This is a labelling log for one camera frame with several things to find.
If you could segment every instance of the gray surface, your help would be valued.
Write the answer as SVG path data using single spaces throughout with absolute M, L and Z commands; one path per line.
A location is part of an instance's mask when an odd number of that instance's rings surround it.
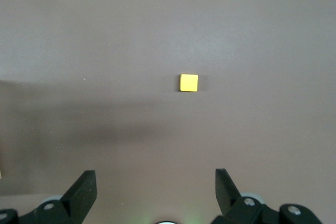
M 209 223 L 215 168 L 334 223 L 336 0 L 0 0 L 0 208 L 96 169 L 85 223 Z M 177 92 L 180 73 L 199 92 Z

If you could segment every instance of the screw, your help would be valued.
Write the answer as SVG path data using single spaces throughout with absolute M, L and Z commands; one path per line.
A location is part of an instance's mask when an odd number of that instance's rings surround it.
M 295 206 L 289 206 L 287 209 L 288 209 L 288 211 L 290 211 L 294 215 L 300 215 L 301 214 L 300 209 L 295 207 Z
M 246 205 L 248 205 L 248 206 L 255 206 L 256 204 L 255 204 L 255 202 L 254 202 L 254 200 L 252 200 L 252 199 L 250 199 L 250 198 L 246 198 L 246 199 L 244 199 L 244 203 L 246 204 Z
M 51 209 L 53 207 L 54 207 L 54 204 L 53 203 L 49 203 L 49 204 L 46 204 L 43 209 L 44 210 L 49 210 L 49 209 Z
M 0 220 L 6 219 L 7 217 L 8 217 L 8 214 L 6 213 L 0 214 Z

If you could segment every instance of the yellow cube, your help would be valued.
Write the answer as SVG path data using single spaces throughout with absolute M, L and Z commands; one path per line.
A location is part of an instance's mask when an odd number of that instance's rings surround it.
M 187 92 L 196 92 L 198 86 L 198 75 L 196 74 L 181 74 L 180 90 Z

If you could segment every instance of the black plastic part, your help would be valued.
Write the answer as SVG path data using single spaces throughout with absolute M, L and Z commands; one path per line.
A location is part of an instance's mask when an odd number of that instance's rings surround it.
M 0 220 L 1 224 L 15 224 L 17 223 L 17 211 L 14 209 L 0 210 L 0 215 L 6 215 L 6 217 Z
M 14 209 L 0 210 L 0 224 L 81 224 L 97 197 L 96 174 L 85 171 L 60 200 L 50 200 L 18 218 Z
M 288 207 L 294 206 L 297 207 L 301 214 L 295 215 L 292 214 Z M 322 224 L 322 222 L 310 211 L 308 208 L 301 206 L 301 205 L 294 205 L 294 204 L 285 204 L 280 207 L 280 219 L 284 223 L 288 224 L 297 224 L 297 223 L 304 223 L 304 224 Z
M 85 171 L 60 201 L 75 224 L 81 224 L 97 197 L 96 174 Z
M 256 199 L 241 197 L 225 169 L 216 170 L 216 198 L 223 216 L 218 216 L 212 224 L 322 224 L 306 207 L 286 204 L 277 212 Z M 252 199 L 254 205 L 246 204 L 246 198 Z M 289 206 L 297 207 L 301 214 L 292 214 Z
M 244 200 L 247 198 L 254 201 L 253 206 L 244 203 Z M 250 197 L 241 197 L 234 203 L 231 210 L 224 216 L 224 218 L 228 223 L 257 224 L 260 223 L 261 220 L 261 211 L 262 204 L 259 201 Z
M 216 169 L 216 199 L 223 216 L 240 197 L 241 195 L 227 170 Z

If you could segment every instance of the yellow block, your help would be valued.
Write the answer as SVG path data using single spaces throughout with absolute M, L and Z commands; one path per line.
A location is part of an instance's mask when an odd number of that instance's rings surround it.
M 187 92 L 196 92 L 198 86 L 198 75 L 196 74 L 181 74 L 180 90 Z

